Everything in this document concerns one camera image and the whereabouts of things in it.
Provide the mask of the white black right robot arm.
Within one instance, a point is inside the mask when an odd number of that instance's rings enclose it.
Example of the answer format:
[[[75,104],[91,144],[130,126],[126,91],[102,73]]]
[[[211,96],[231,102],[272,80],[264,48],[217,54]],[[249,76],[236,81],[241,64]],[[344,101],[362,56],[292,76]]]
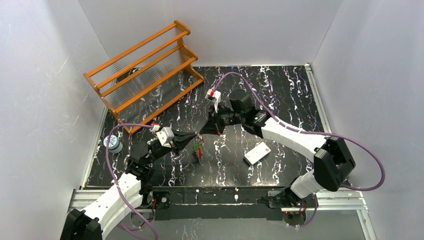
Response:
[[[312,161],[313,170],[296,177],[280,194],[283,201],[294,204],[321,190],[336,192],[356,166],[344,139],[323,132],[305,134],[256,108],[242,89],[230,93],[230,107],[221,103],[217,90],[209,89],[205,98],[213,104],[200,134],[221,135],[226,126],[241,125],[249,134],[280,143]]]

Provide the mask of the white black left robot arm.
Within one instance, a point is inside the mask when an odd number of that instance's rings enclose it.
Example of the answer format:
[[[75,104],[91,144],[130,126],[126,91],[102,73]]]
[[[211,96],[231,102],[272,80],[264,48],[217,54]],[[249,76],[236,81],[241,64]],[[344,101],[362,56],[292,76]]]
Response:
[[[60,236],[62,240],[104,240],[126,215],[139,207],[149,180],[153,163],[173,152],[179,154],[193,139],[196,132],[182,132],[163,127],[148,143],[135,141],[131,146],[125,172],[105,193],[82,210],[71,210]]]

